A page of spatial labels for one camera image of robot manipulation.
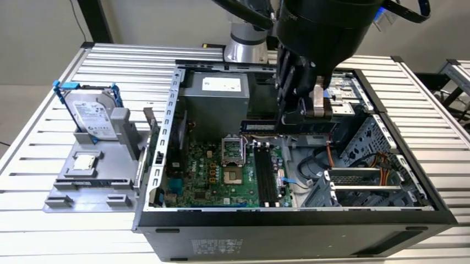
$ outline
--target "aluminum extrusion table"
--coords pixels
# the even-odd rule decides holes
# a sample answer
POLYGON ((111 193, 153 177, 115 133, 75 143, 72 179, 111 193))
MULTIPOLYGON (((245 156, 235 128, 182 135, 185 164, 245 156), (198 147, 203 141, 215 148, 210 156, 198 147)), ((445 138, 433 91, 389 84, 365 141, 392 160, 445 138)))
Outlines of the aluminum extrusion table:
MULTIPOLYGON (((175 59, 222 58, 221 49, 96 44, 80 49, 60 80, 83 85, 117 82, 131 120, 149 130, 142 109, 153 107, 162 118, 175 59)), ((275 53, 270 62, 275 63, 275 53)), ((469 135, 404 63, 390 57, 354 56, 339 67, 364 71, 461 224, 389 258, 364 263, 470 263, 469 135)), ((51 92, 0 160, 0 262, 157 263, 145 236, 130 231, 134 213, 42 212, 75 142, 74 129, 51 92)))

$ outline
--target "blue drive bracket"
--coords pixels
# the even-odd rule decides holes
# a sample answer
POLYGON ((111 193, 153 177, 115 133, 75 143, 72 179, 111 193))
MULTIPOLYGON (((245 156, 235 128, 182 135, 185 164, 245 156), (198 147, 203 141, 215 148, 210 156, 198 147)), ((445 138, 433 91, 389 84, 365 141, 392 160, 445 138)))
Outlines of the blue drive bracket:
POLYGON ((82 128, 79 126, 79 123, 78 121, 75 120, 75 117, 74 117, 74 114, 72 114, 72 111, 71 111, 71 108, 68 107, 67 103, 66 103, 66 98, 62 94, 62 89, 64 90, 74 90, 74 89, 79 89, 80 88, 80 84, 78 82, 66 82, 63 84, 63 86, 66 86, 66 88, 63 88, 63 86, 60 87, 60 81, 59 80, 55 80, 54 83, 52 83, 52 90, 54 90, 54 93, 56 94, 56 96, 59 97, 59 100, 62 102, 62 104, 66 106, 66 109, 72 117, 72 120, 74 120, 74 123, 75 123, 75 126, 76 126, 76 129, 78 131, 82 133, 82 128))
POLYGON ((123 99, 121 98, 119 87, 118 87, 115 82, 111 84, 111 91, 112 91, 112 94, 115 96, 117 106, 118 107, 125 107, 123 99))

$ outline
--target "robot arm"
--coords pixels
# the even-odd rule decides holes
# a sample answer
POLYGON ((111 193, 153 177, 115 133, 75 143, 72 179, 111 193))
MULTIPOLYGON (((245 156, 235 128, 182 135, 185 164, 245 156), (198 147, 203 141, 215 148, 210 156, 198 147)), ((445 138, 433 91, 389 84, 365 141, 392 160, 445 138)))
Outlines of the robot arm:
POLYGON ((323 90, 334 68, 357 52, 381 7, 416 23, 430 16, 429 0, 418 0, 421 15, 392 0, 283 0, 274 24, 239 1, 213 1, 259 28, 277 26, 277 125, 330 120, 323 90))

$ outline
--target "black cable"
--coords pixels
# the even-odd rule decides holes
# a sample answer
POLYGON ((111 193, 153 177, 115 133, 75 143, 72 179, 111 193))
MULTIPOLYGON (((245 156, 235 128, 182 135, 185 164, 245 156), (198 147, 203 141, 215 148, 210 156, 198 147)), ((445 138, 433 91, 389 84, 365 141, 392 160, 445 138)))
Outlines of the black cable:
POLYGON ((257 11, 251 10, 245 4, 237 0, 213 0, 231 14, 242 18, 249 23, 254 24, 265 30, 270 30, 274 26, 269 17, 263 16, 257 11))
POLYGON ((306 180, 311 180, 311 179, 317 179, 314 177, 310 177, 307 176, 306 174, 303 174, 302 172, 302 166, 311 160, 314 163, 317 163, 317 165, 323 169, 323 170, 327 170, 327 169, 331 169, 331 166, 325 164, 323 162, 321 162, 318 159, 317 159, 317 156, 319 153, 325 152, 326 151, 326 146, 323 147, 318 147, 314 149, 313 151, 313 154, 310 156, 307 156, 303 160, 301 160, 301 162, 297 164, 297 171, 301 175, 302 178, 305 178, 306 180))
POLYGON ((368 154, 366 156, 362 156, 361 158, 358 158, 358 159, 356 160, 356 162, 352 163, 352 165, 350 165, 349 167, 350 167, 350 168, 358 167, 360 164, 361 164, 361 162, 362 162, 364 160, 366 160, 366 159, 370 158, 370 157, 374 157, 377 154, 380 154, 380 153, 376 152, 376 153, 368 154))
POLYGON ((79 26, 79 28, 80 28, 80 31, 82 31, 82 35, 83 35, 84 42, 87 42, 87 36, 86 36, 86 34, 84 34, 84 32, 83 32, 83 29, 82 29, 82 26, 80 26, 80 23, 79 23, 79 19, 78 19, 78 17, 76 17, 75 7, 74 7, 72 0, 68 0, 68 1, 71 2, 74 17, 75 17, 76 24, 78 24, 78 26, 79 26))
POLYGON ((302 189, 305 189, 305 190, 309 190, 310 188, 309 187, 303 187, 301 184, 298 184, 298 183, 294 183, 297 186, 299 186, 302 189))
POLYGON ((457 119, 457 122, 461 122, 461 120, 464 119, 465 115, 468 114, 469 112, 469 109, 466 109, 464 112, 462 112, 462 115, 460 116, 460 118, 457 119))

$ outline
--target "white sticker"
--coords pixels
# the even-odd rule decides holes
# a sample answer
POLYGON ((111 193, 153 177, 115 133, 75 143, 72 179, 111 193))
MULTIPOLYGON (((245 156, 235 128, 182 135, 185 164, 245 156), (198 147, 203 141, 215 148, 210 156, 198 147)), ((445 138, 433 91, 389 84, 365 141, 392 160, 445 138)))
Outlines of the white sticker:
POLYGON ((247 125, 246 130, 274 130, 274 125, 247 125))
POLYGON ((306 136, 307 144, 309 145, 318 145, 325 143, 325 137, 323 136, 306 136))
POLYGON ((239 254, 243 239, 191 239, 194 254, 239 254))
POLYGON ((203 79, 203 91, 242 92, 241 79, 206 77, 203 79))
POLYGON ((117 133, 111 125, 106 107, 98 102, 75 101, 74 107, 87 132, 98 139, 115 139, 117 133))

